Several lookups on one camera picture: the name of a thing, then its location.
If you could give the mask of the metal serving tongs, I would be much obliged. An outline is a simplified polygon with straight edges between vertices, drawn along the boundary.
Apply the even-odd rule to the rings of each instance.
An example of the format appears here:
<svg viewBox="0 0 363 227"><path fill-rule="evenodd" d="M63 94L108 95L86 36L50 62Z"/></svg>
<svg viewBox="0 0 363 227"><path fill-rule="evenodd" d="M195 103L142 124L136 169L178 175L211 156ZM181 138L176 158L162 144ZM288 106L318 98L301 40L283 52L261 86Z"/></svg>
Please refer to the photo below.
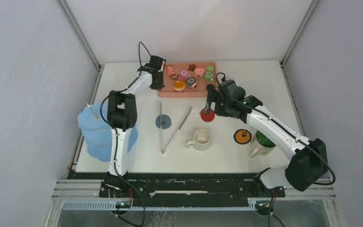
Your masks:
<svg viewBox="0 0 363 227"><path fill-rule="evenodd" d="M163 115L164 113L164 107L163 107L163 102L160 101L159 104L159 115ZM177 124L178 122L176 122L176 124L173 123L172 120L172 125L170 128L168 129L159 129L159 141L160 141L160 151L161 154L165 154L169 147L172 145L173 141L175 140L175 138L177 137L178 133L180 132L181 128L183 127L183 125L185 124L185 122L187 121L188 117L190 116L192 112L192 106L190 106L185 114L185 116L183 117L183 120L179 121L179 124Z"/></svg>

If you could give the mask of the blue three-tier cake stand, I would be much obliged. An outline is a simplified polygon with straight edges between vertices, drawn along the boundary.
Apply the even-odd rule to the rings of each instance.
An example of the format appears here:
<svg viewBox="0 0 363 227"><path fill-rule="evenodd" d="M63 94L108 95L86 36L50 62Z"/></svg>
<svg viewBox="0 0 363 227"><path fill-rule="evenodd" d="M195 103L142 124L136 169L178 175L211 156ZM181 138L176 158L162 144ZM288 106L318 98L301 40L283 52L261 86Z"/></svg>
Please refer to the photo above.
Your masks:
<svg viewBox="0 0 363 227"><path fill-rule="evenodd" d="M81 129L87 152L93 158L109 162L112 157L112 131L109 124L100 116L101 103L87 104L78 115L78 127Z"/></svg>

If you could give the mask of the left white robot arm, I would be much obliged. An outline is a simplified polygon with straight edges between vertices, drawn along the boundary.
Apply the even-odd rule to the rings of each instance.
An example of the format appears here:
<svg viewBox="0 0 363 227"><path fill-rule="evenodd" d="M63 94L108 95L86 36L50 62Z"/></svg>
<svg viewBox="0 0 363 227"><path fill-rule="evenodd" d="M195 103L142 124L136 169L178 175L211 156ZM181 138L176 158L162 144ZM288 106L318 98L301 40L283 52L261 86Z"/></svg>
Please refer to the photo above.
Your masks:
<svg viewBox="0 0 363 227"><path fill-rule="evenodd" d="M103 120L111 127L112 150L108 171L120 179L111 184L111 192L117 197L129 191L124 175L128 172L126 155L132 129L137 123L138 112L136 96L144 89L161 90L164 88L166 59L152 55L148 63L137 70L136 78L123 90L112 90L107 100L107 114Z"/></svg>

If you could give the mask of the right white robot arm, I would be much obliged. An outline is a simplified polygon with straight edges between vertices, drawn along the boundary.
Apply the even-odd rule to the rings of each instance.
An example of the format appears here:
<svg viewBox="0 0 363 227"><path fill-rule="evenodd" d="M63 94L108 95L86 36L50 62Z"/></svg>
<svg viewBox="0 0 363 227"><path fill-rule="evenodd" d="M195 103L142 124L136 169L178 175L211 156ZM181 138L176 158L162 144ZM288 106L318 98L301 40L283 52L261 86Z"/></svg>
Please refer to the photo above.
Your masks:
<svg viewBox="0 0 363 227"><path fill-rule="evenodd" d="M217 86L207 85L204 108L208 113L214 104L217 116L232 117L255 128L270 139L289 160L279 168L263 170L254 184L255 193L266 197L273 188L290 185L305 191L330 171L326 144L319 138L311 140L279 121L255 96L247 96L242 87L232 79L223 80Z"/></svg>

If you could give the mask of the black round cookie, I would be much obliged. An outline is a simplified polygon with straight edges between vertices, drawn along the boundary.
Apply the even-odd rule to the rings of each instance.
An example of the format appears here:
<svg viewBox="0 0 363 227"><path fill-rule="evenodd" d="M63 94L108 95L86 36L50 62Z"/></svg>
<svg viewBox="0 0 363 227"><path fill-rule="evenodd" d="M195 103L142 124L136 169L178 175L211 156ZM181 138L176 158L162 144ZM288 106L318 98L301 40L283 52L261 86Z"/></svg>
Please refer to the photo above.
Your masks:
<svg viewBox="0 0 363 227"><path fill-rule="evenodd" d="M208 92L210 92L210 91L215 91L215 90L216 90L216 88L215 88L215 86L214 86L213 84L208 84L208 85L206 86L206 90L207 90Z"/></svg>

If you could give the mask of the green swirl roll cake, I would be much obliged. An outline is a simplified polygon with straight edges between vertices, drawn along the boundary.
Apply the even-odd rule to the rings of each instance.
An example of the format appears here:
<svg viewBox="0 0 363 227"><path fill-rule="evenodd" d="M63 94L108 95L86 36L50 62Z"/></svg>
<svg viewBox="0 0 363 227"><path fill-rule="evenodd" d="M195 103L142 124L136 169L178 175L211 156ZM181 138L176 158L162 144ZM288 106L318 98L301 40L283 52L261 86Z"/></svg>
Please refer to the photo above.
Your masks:
<svg viewBox="0 0 363 227"><path fill-rule="evenodd" d="M212 71L206 71L204 74L204 81L211 83L214 79L214 73Z"/></svg>

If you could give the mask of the pink cake slice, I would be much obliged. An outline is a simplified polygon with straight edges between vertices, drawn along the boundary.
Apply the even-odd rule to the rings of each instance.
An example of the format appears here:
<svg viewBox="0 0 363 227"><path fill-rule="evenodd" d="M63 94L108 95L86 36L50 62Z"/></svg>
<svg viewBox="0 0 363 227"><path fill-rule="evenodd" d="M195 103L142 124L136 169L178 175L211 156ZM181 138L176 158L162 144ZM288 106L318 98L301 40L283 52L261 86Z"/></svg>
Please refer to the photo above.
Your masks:
<svg viewBox="0 0 363 227"><path fill-rule="evenodd" d="M172 75L174 73L173 67L170 66L170 65L167 65L166 68L165 68L165 72L166 72L167 76Z"/></svg>

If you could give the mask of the green round macaron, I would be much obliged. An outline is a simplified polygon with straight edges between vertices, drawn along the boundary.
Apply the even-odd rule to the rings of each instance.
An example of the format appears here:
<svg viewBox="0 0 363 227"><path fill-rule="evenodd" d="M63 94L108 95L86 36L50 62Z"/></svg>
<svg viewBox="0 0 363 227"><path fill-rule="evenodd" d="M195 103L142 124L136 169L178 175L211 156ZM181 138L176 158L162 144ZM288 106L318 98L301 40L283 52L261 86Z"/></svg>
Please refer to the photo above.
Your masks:
<svg viewBox="0 0 363 227"><path fill-rule="evenodd" d="M212 65L208 65L208 66L206 67L206 70L207 70L207 71L210 71L210 72L213 72L213 71L215 70L215 68L214 68L214 66L212 66Z"/></svg>

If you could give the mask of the brown swirl roll cake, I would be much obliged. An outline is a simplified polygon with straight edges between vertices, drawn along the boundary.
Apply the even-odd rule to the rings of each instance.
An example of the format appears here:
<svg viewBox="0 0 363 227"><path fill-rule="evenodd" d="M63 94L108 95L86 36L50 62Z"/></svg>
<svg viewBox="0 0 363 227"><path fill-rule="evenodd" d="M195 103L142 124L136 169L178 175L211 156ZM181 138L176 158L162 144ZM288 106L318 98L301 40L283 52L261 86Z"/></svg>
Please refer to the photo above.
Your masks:
<svg viewBox="0 0 363 227"><path fill-rule="evenodd" d="M197 81L195 78L189 78L185 80L186 87L188 88L196 88L197 87Z"/></svg>

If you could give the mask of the iced star cookie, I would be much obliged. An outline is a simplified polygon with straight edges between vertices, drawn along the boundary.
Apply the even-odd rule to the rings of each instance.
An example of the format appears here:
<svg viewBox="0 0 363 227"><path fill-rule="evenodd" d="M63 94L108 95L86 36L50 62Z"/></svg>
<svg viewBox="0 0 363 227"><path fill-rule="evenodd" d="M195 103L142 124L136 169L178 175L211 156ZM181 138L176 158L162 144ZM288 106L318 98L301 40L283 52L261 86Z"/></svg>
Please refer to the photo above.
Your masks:
<svg viewBox="0 0 363 227"><path fill-rule="evenodd" d="M171 78L171 80L178 80L179 74L173 72L172 74L169 75L169 77Z"/></svg>

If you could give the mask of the light pink swirl roll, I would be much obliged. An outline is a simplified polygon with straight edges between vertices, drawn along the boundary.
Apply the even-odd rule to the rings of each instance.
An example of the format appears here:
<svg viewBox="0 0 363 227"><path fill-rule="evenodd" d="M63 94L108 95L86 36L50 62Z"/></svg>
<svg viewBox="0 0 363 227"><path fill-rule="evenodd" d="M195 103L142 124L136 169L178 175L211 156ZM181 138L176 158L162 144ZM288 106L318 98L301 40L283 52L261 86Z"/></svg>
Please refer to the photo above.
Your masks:
<svg viewBox="0 0 363 227"><path fill-rule="evenodd" d="M204 68L195 68L194 70L194 78L201 78L205 74Z"/></svg>

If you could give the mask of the red round coaster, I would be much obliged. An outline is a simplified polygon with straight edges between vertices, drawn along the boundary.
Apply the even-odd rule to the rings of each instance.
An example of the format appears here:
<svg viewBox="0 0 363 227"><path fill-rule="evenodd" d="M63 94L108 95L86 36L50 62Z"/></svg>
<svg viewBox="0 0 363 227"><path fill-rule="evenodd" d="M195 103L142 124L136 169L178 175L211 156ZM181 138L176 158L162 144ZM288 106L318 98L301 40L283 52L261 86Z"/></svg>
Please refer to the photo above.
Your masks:
<svg viewBox="0 0 363 227"><path fill-rule="evenodd" d="M215 118L215 112L213 109L209 110L209 113L205 113L205 109L200 111L200 117L204 122L212 122Z"/></svg>

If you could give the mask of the brown star cookie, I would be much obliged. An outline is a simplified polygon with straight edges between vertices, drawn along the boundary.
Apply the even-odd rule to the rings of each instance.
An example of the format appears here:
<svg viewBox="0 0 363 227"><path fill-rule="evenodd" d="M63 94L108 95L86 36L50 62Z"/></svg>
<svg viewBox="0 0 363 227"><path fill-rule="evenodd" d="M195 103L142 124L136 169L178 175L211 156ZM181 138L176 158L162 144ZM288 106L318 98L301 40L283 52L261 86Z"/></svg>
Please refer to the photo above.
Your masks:
<svg viewBox="0 0 363 227"><path fill-rule="evenodd" d="M188 67L188 70L189 71L194 71L196 69L196 65L195 64L191 64L191 65L189 65L189 67Z"/></svg>

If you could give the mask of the pink dessert tray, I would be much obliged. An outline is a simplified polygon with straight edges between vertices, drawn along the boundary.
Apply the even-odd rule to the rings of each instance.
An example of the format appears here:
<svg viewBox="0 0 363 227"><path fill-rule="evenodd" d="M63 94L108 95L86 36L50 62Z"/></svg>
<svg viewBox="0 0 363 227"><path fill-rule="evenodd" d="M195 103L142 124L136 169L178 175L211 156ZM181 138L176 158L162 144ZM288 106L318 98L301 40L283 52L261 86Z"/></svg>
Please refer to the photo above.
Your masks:
<svg viewBox="0 0 363 227"><path fill-rule="evenodd" d="M164 88L158 91L164 98L206 97L207 85L217 86L215 62L168 63L164 69Z"/></svg>

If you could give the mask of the pink swirl roll cake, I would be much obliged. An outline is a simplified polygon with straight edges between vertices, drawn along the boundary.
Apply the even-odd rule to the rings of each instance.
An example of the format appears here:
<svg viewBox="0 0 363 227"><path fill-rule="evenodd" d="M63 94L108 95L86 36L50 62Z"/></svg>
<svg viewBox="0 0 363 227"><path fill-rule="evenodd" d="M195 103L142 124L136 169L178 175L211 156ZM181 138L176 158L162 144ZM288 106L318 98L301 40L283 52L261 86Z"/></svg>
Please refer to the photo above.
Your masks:
<svg viewBox="0 0 363 227"><path fill-rule="evenodd" d="M187 80L190 78L190 71L189 70L181 70L179 72L179 80Z"/></svg>

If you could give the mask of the orange glazed donut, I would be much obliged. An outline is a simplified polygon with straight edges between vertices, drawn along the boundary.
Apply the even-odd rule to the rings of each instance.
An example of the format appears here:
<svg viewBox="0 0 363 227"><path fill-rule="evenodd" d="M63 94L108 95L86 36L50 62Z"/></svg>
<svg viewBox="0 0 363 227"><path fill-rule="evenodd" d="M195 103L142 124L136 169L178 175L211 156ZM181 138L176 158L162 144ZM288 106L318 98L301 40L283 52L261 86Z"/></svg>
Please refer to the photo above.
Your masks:
<svg viewBox="0 0 363 227"><path fill-rule="evenodd" d="M186 83L183 80L173 82L173 89L177 92L182 92L186 88Z"/></svg>

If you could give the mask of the orange round coaster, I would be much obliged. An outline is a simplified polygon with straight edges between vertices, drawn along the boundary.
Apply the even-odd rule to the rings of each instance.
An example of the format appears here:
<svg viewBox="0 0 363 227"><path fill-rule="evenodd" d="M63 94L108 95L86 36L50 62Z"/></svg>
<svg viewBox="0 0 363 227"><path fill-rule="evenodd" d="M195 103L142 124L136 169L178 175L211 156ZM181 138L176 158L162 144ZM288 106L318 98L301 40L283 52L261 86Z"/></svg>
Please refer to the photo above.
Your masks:
<svg viewBox="0 0 363 227"><path fill-rule="evenodd" d="M248 130L239 129L234 133L233 139L238 144L248 144L252 139L252 134Z"/></svg>

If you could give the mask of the cream ceramic mug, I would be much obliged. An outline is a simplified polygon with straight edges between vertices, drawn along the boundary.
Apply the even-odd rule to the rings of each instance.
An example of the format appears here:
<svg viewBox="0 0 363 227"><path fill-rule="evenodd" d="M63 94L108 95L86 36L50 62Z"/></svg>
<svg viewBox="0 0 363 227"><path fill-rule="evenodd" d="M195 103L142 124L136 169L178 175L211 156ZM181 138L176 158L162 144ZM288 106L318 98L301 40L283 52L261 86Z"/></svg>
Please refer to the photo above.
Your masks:
<svg viewBox="0 0 363 227"><path fill-rule="evenodd" d="M198 129L194 132L192 140L186 143L186 148L205 151L210 148L211 143L211 134L209 131L206 129Z"/></svg>

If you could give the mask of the floral mug green inside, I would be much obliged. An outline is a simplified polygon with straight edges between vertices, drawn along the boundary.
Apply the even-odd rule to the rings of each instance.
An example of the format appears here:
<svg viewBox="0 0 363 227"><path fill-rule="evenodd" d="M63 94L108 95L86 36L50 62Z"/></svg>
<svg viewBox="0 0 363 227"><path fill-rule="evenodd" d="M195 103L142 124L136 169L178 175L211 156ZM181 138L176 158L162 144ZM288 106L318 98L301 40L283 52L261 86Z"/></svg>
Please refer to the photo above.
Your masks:
<svg viewBox="0 0 363 227"><path fill-rule="evenodd" d="M250 147L250 157L253 158L255 156L268 155L276 147L276 145L262 132L256 131L250 142Z"/></svg>

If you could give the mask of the blue-grey round coaster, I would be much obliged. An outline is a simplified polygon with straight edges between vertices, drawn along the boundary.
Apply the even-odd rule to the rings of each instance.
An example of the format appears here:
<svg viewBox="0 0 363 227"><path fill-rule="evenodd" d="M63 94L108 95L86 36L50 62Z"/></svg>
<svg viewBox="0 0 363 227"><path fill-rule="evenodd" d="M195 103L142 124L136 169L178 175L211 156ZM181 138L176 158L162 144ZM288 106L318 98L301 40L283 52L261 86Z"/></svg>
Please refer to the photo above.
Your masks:
<svg viewBox="0 0 363 227"><path fill-rule="evenodd" d="M170 116L163 114L163 115L158 115L156 117L156 127L157 128L162 128L162 129L168 129L170 128L172 125L172 120L170 118Z"/></svg>

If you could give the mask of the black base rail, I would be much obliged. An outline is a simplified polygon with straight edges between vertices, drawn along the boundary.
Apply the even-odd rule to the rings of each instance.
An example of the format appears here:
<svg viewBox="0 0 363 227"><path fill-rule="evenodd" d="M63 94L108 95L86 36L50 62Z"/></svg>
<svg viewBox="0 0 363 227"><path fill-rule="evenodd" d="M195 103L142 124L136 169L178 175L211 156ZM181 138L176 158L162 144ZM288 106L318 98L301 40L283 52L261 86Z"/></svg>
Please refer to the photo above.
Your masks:
<svg viewBox="0 0 363 227"><path fill-rule="evenodd" d="M110 197L120 207L136 208L242 208L248 199L285 197L283 188L267 189L256 173L160 174L70 172L69 180L100 180L100 198Z"/></svg>

